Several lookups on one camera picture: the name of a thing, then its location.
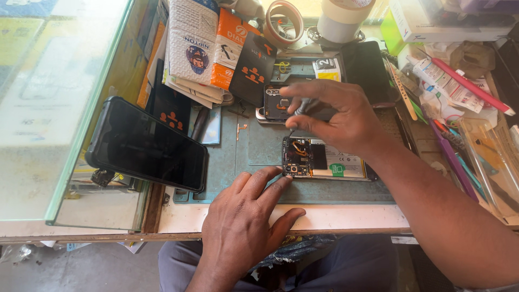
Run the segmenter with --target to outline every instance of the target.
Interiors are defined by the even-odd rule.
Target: right hand
[[[318,98],[336,109],[338,112],[328,123],[297,115],[286,120],[285,125],[310,132],[341,152],[366,157],[390,141],[359,85],[314,79],[283,87],[279,93],[293,97],[288,108],[291,114],[301,104],[301,98]]]

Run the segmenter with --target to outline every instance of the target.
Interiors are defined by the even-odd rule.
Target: phone frame
[[[192,142],[194,142],[196,144],[199,144],[200,146],[203,147],[205,159],[203,160],[203,171],[202,171],[203,173],[202,173],[202,181],[201,181],[200,189],[188,188],[188,187],[186,187],[184,185],[180,185],[180,184],[177,184],[177,183],[172,183],[170,181],[166,181],[166,180],[158,179],[158,178],[155,178],[155,177],[152,177],[152,176],[144,175],[144,174],[139,173],[139,172],[135,172],[135,171],[127,170],[127,169],[117,168],[114,165],[105,164],[105,163],[100,162],[99,160],[97,160],[97,151],[99,150],[99,146],[100,146],[99,142],[100,142],[100,137],[101,137],[102,129],[103,129],[104,123],[106,122],[106,117],[107,117],[108,112],[110,110],[110,106],[111,106],[111,104],[113,104],[115,102],[125,102],[125,103],[127,103],[128,105],[136,108],[141,113],[146,114],[150,119],[154,120],[156,123],[164,125],[164,127],[167,127],[168,129],[170,129],[171,131],[177,133],[178,135],[183,136],[183,138],[191,140]],[[118,172],[118,173],[121,173],[121,174],[124,174],[124,175],[135,177],[135,178],[138,178],[138,179],[143,179],[143,180],[147,180],[147,181],[151,181],[151,182],[157,182],[157,183],[161,183],[161,184],[164,184],[164,185],[168,185],[170,187],[174,187],[174,188],[178,188],[178,189],[181,189],[181,190],[186,190],[186,191],[190,191],[190,192],[193,192],[195,194],[198,194],[198,193],[201,193],[204,190],[205,186],[206,186],[209,152],[207,150],[207,147],[205,147],[204,145],[202,145],[199,142],[191,139],[187,135],[172,129],[166,123],[164,123],[161,120],[157,119],[156,117],[150,115],[149,113],[145,112],[144,110],[136,107],[134,104],[124,100],[124,98],[122,98],[120,96],[110,96],[103,103],[103,108],[102,108],[101,115],[100,115],[99,120],[98,120],[98,122],[97,122],[97,124],[95,126],[95,130],[94,130],[94,133],[92,135],[92,140],[90,141],[90,145],[88,146],[88,150],[85,153],[85,160],[92,167],[96,167],[96,168],[100,168],[100,169],[106,169],[106,170],[111,170],[111,171]]]

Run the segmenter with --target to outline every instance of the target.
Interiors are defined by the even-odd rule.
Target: left hand
[[[211,290],[230,290],[275,251],[295,221],[306,214],[302,208],[292,208],[269,226],[275,205],[292,182],[291,176],[285,176],[265,188],[281,171],[269,166],[253,175],[242,172],[214,199],[202,225],[202,257],[188,290],[202,288],[203,278],[223,285],[212,282]]]

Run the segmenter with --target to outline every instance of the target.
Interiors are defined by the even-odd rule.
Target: orange package
[[[248,32],[260,32],[224,8],[220,8],[220,20],[216,34],[216,49],[211,71],[211,84],[229,90],[238,57]]]

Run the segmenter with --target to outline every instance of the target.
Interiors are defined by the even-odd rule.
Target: pants
[[[160,291],[185,291],[201,255],[201,241],[166,242],[158,255]],[[394,292],[397,279],[398,253],[389,236],[347,235],[328,255],[304,268],[291,291]],[[267,290],[240,280],[233,291]]]

